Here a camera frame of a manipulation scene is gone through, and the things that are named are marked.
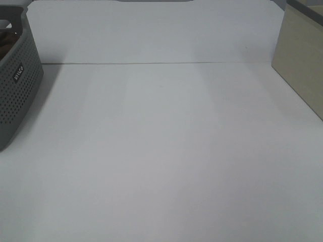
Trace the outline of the grey perforated plastic basket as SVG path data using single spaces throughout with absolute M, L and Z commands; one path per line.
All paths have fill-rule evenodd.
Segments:
M 1 32 L 19 35 L 1 60 L 1 149 L 12 140 L 27 114 L 43 78 L 43 68 L 27 18 L 27 7 L 1 5 Z

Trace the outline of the beige storage box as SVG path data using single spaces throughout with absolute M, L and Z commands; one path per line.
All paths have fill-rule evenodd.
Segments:
M 272 67 L 322 118 L 322 5 L 286 2 Z

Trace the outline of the brown towel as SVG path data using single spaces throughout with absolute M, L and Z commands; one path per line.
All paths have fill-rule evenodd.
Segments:
M 1 32 L 0 41 L 0 60 L 2 60 L 6 54 L 11 50 L 15 43 L 19 39 L 19 35 L 11 32 Z

